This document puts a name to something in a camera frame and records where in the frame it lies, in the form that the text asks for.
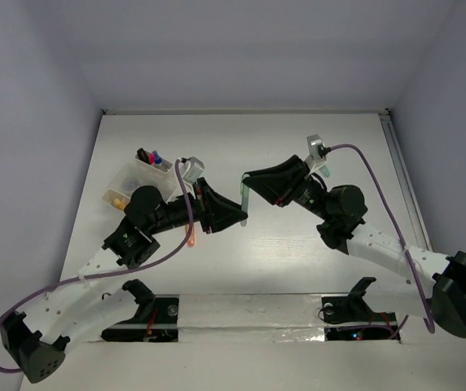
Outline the light green highlighter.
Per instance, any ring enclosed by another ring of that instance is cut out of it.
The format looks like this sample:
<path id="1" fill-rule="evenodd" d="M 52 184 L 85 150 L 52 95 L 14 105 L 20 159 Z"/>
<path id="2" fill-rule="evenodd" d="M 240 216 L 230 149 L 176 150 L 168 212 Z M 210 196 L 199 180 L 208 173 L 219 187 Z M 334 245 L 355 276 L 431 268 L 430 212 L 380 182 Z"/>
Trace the light green highlighter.
<path id="1" fill-rule="evenodd" d="M 248 202 L 249 202 L 249 188 L 244 184 L 244 180 L 248 177 L 248 174 L 244 174 L 241 178 L 241 210 L 244 213 L 248 213 Z"/>

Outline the clear blue spray bottle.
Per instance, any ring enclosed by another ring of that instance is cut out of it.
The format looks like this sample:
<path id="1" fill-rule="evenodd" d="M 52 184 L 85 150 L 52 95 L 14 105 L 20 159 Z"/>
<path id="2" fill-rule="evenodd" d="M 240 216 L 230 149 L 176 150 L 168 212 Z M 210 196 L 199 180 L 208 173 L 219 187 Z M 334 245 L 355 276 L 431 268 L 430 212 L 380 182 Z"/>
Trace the clear blue spray bottle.
<path id="1" fill-rule="evenodd" d="M 157 165 L 157 166 L 162 165 L 162 158 L 160 157 L 157 151 L 152 152 L 152 159 L 153 159 L 154 165 Z"/>

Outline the pink black highlighter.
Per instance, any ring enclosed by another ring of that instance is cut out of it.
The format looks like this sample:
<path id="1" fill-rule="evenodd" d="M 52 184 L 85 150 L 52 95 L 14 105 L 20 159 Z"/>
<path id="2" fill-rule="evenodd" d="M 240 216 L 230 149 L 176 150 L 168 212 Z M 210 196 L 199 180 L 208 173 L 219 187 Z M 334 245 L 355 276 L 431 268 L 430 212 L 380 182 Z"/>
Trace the pink black highlighter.
<path id="1" fill-rule="evenodd" d="M 136 153 L 136 157 L 139 161 L 147 165 L 152 165 L 155 162 L 155 157 L 152 153 L 145 151 L 143 148 L 139 148 Z"/>

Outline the dark green marker pen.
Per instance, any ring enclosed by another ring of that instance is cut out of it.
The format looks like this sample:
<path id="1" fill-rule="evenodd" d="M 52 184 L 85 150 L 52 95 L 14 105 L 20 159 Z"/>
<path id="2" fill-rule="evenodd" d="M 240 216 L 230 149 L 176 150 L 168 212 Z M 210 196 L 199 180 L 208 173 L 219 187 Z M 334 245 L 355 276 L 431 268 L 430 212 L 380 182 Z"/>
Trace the dark green marker pen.
<path id="1" fill-rule="evenodd" d="M 331 176 L 330 169 L 327 165 L 322 165 L 318 170 L 318 174 L 323 178 L 329 178 Z"/>

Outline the paperclip jar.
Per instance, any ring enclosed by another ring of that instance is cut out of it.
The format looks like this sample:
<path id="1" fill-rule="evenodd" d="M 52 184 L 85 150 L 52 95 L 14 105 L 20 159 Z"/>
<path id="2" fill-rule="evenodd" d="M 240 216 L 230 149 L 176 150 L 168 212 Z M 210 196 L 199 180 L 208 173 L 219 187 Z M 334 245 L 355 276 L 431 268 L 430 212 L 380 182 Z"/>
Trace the paperclip jar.
<path id="1" fill-rule="evenodd" d="M 121 189 L 124 193 L 133 193 L 141 186 L 141 182 L 137 178 L 126 178 L 121 183 Z"/>

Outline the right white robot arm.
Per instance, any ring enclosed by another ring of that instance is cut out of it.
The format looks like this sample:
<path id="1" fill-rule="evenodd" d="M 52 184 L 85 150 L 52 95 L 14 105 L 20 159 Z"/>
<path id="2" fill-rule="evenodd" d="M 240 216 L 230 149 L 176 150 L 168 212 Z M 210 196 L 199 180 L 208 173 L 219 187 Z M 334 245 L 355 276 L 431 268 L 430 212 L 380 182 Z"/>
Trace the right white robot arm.
<path id="1" fill-rule="evenodd" d="M 355 185 L 328 190 L 298 156 L 269 169 L 244 174 L 242 183 L 269 204 L 295 202 L 321 219 L 322 241 L 331 249 L 373 262 L 409 279 L 421 313 L 453 336 L 466 338 L 466 253 L 445 255 L 407 246 L 402 235 L 386 235 L 365 222 L 363 192 Z"/>

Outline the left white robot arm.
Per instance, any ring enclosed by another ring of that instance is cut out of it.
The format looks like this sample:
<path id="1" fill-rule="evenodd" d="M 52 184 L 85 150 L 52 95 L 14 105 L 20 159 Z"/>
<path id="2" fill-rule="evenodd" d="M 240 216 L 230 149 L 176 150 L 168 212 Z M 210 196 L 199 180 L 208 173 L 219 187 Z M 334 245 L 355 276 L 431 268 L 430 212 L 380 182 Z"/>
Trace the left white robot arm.
<path id="1" fill-rule="evenodd" d="M 240 204 L 198 178 L 191 192 L 170 202 L 154 186 L 138 187 L 121 207 L 125 216 L 102 248 L 77 273 L 77 281 L 40 296 L 2 321 L 2 344 L 27 380 L 36 384 L 53 374 L 74 346 L 97 339 L 126 319 L 149 321 L 155 294 L 131 273 L 160 247 L 154 236 L 198 222 L 212 234 L 247 219 Z"/>

